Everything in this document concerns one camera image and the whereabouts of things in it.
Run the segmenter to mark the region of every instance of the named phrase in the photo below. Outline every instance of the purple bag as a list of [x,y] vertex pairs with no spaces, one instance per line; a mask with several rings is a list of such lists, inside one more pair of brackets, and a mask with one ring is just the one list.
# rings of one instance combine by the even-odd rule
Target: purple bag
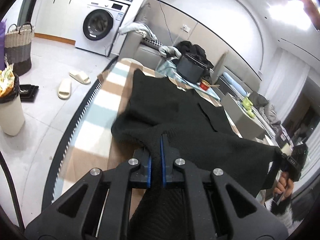
[[5,65],[4,65],[4,39],[5,39],[5,22],[0,22],[0,70],[5,69]]

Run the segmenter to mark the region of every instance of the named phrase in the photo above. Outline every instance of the cream slipper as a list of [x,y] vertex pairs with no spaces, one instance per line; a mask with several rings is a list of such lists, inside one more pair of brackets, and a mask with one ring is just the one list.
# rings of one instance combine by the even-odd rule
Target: cream slipper
[[91,82],[88,75],[86,73],[84,73],[83,71],[78,72],[76,70],[71,70],[69,72],[69,75],[84,85],[90,84],[90,82]]
[[69,99],[71,96],[71,80],[64,78],[58,89],[58,97],[61,99]]

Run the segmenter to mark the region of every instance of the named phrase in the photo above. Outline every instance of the red cup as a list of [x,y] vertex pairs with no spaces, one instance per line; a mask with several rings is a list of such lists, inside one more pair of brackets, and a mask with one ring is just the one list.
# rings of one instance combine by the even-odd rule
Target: red cup
[[201,80],[201,83],[200,83],[200,88],[202,88],[204,91],[207,91],[210,87],[210,84],[205,81],[205,80]]

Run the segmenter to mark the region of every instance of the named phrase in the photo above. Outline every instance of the human hand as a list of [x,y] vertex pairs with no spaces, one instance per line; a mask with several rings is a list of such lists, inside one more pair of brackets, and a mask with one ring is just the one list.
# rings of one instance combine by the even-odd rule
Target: human hand
[[293,181],[291,179],[288,179],[288,177],[289,177],[289,173],[283,172],[281,174],[277,187],[275,187],[275,189],[273,190],[273,195],[282,194],[283,192],[285,192],[281,201],[288,198],[293,191],[293,187],[294,187]]

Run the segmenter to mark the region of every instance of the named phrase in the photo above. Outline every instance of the black sweater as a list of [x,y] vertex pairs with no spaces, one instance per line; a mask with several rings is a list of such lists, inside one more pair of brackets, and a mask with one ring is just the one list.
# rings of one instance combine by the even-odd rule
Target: black sweater
[[145,146],[152,157],[151,189],[141,200],[129,226],[129,239],[182,239],[183,203],[180,190],[162,187],[160,136],[182,158],[198,168],[221,168],[254,197],[271,188],[265,183],[268,165],[279,156],[276,147],[239,138],[223,107],[215,107],[194,90],[178,89],[168,78],[152,78],[136,70],[126,110],[111,128],[118,142]]

